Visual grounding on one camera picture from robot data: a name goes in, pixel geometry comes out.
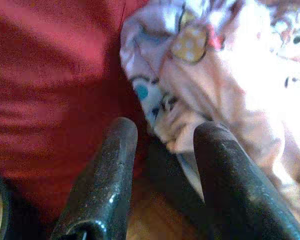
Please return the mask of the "pink cartoon bear blanket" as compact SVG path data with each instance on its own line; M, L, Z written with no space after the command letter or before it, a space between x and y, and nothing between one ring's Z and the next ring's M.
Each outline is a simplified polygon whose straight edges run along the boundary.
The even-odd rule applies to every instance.
M203 198L195 128L225 125L300 222L300 0L150 0L120 58L150 132Z

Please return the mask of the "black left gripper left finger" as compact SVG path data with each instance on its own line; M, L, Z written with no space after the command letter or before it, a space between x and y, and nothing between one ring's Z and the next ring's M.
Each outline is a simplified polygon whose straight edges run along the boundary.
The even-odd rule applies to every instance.
M117 118L78 176L50 240L126 240L138 130Z

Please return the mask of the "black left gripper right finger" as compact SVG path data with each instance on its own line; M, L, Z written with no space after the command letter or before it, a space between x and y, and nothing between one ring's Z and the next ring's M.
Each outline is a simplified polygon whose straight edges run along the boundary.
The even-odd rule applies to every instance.
M211 240L300 240L288 205L224 125L197 126L193 146Z

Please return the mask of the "large red fabric cushion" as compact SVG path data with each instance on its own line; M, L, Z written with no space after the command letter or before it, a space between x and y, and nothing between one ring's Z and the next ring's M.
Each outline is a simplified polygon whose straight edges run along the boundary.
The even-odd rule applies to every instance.
M0 174L56 220L109 123L146 122L121 68L124 20L147 0L0 0Z

